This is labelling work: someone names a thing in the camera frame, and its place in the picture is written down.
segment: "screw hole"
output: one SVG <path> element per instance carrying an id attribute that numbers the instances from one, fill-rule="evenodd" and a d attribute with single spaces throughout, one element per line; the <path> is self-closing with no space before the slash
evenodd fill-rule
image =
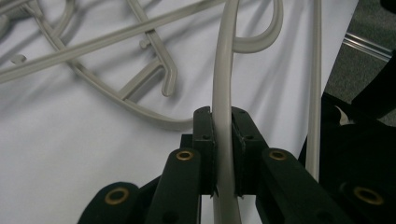
<path id="1" fill-rule="evenodd" d="M 282 151 L 271 151 L 270 157 L 277 161 L 283 161 L 287 158 L 286 154 Z"/>
<path id="2" fill-rule="evenodd" d="M 192 152 L 190 152 L 190 151 L 181 151 L 176 154 L 176 157 L 180 161 L 189 161 L 192 159 L 193 156 L 194 156 L 194 154 L 192 154 Z"/>
<path id="3" fill-rule="evenodd" d="M 356 187 L 353 189 L 353 193 L 360 200 L 372 205 L 381 205 L 384 203 L 384 199 L 381 197 L 381 195 L 372 189 Z"/>
<path id="4" fill-rule="evenodd" d="M 116 188 L 111 190 L 105 197 L 105 202 L 110 205 L 116 205 L 125 202 L 129 196 L 129 190 L 126 188 Z"/>

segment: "gray plastic tube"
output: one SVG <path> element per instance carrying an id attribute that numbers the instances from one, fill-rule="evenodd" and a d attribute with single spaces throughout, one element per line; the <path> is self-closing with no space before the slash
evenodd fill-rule
<path id="1" fill-rule="evenodd" d="M 219 28 L 213 76 L 212 117 L 218 143 L 218 195 L 213 199 L 215 223 L 240 224 L 238 200 L 233 175 L 233 143 L 231 118 L 231 74 L 233 39 L 239 0 L 228 0 Z"/>
<path id="2" fill-rule="evenodd" d="M 305 168 L 317 181 L 320 156 L 321 0 L 314 1 L 314 47 Z"/>
<path id="3" fill-rule="evenodd" d="M 224 0 L 202 1 L 191 4 L 187 7 L 174 10 L 151 20 L 141 22 L 135 26 L 127 27 L 111 34 L 97 37 L 90 41 L 75 45 L 74 47 L 63 49 L 41 58 L 33 59 L 18 66 L 12 66 L 8 69 L 0 71 L 0 84 L 18 77 L 29 75 L 33 72 L 40 71 L 58 63 L 64 63 L 66 61 L 73 60 L 78 56 L 118 43 L 121 40 L 148 32 L 172 21 L 177 21 L 184 17 L 190 16 L 191 14 L 216 6 L 221 4 L 223 1 Z"/>
<path id="4" fill-rule="evenodd" d="M 233 51 L 237 53 L 255 53 L 270 47 L 277 39 L 283 24 L 282 0 L 274 0 L 274 12 L 268 28 L 253 37 L 236 37 L 233 41 Z"/>

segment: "plastic rod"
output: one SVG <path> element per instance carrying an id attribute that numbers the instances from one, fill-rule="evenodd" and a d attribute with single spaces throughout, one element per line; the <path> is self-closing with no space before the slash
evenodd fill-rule
<path id="1" fill-rule="evenodd" d="M 212 117 L 218 143 L 218 195 L 214 197 L 216 224 L 240 224 L 238 200 L 235 195 L 231 118 L 231 74 L 233 70 L 233 39 L 239 0 L 228 0 L 223 10 L 213 76 Z"/>
<path id="2" fill-rule="evenodd" d="M 386 63 L 392 58 L 392 50 L 386 49 L 370 40 L 350 33 L 346 33 L 343 43 L 361 52 L 374 56 Z"/>
<path id="3" fill-rule="evenodd" d="M 305 168 L 318 181 L 321 112 L 321 0 L 314 0 L 313 50 Z"/>

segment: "white surface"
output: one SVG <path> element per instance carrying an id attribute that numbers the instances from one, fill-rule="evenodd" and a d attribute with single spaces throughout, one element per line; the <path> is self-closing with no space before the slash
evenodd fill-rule
<path id="1" fill-rule="evenodd" d="M 50 21 L 64 1 L 40 1 Z M 148 17 L 191 0 L 141 1 Z M 312 55 L 312 0 L 285 0 L 279 39 L 255 54 L 235 54 L 233 105 L 255 120 L 270 147 L 298 155 L 307 129 Z M 323 87 L 357 0 L 323 1 Z M 223 5 L 157 29 L 178 67 L 176 94 L 161 96 L 161 76 L 133 99 L 174 118 L 211 105 L 215 45 Z M 272 3 L 241 2 L 237 33 L 256 35 L 268 24 Z M 68 45 L 136 23 L 119 1 L 78 1 L 64 40 Z M 90 53 L 80 60 L 120 89 L 154 55 L 139 48 L 144 35 Z M 53 50 L 33 19 L 14 25 L 0 40 L 0 68 L 16 54 L 27 60 Z M 76 223 L 102 187 L 125 181 L 143 186 L 160 175 L 181 133 L 159 129 L 113 104 L 64 64 L 0 85 L 0 223 Z M 240 203 L 243 223 L 259 223 L 252 197 Z M 212 223 L 205 197 L 202 223 Z"/>

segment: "black plastic part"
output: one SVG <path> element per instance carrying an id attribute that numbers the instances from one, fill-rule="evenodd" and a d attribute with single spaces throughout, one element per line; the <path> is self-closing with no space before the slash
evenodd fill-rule
<path id="1" fill-rule="evenodd" d="M 154 193 L 146 224 L 200 223 L 201 155 L 191 148 L 173 151 Z"/>
<path id="2" fill-rule="evenodd" d="M 343 208 L 356 223 L 394 223 L 396 201 L 379 186 L 365 181 L 342 185 Z"/>
<path id="3" fill-rule="evenodd" d="M 381 6 L 393 13 L 396 13 L 396 1 L 395 0 L 381 0 Z"/>
<path id="4" fill-rule="evenodd" d="M 199 151 L 202 158 L 201 194 L 213 196 L 216 186 L 216 142 L 210 107 L 195 110 L 193 119 L 192 148 Z"/>
<path id="5" fill-rule="evenodd" d="M 340 126 L 336 106 L 354 122 Z M 390 218 L 389 204 L 396 201 L 396 128 L 328 94 L 322 96 L 321 109 L 319 184 L 356 223 L 387 223 L 379 217 Z M 383 192 L 386 203 L 369 209 L 353 201 L 351 184 Z"/>
<path id="6" fill-rule="evenodd" d="M 143 224 L 147 218 L 155 190 L 160 182 L 160 176 L 151 180 L 147 185 L 139 189 L 134 207 L 132 208 L 131 220 L 134 224 Z"/>
<path id="7" fill-rule="evenodd" d="M 192 147 L 192 134 L 183 133 L 180 139 L 180 148 Z"/>
<path id="8" fill-rule="evenodd" d="M 353 223 L 288 151 L 265 149 L 261 171 L 256 205 L 263 223 Z"/>
<path id="9" fill-rule="evenodd" d="M 380 119 L 396 108 L 396 55 L 375 79 L 352 101 L 352 105 Z"/>
<path id="10" fill-rule="evenodd" d="M 127 223 L 135 219 L 137 186 L 114 183 L 101 189 L 81 215 L 78 224 Z"/>
<path id="11" fill-rule="evenodd" d="M 245 110 L 233 107 L 233 168 L 238 196 L 257 194 L 262 151 L 268 148 Z"/>

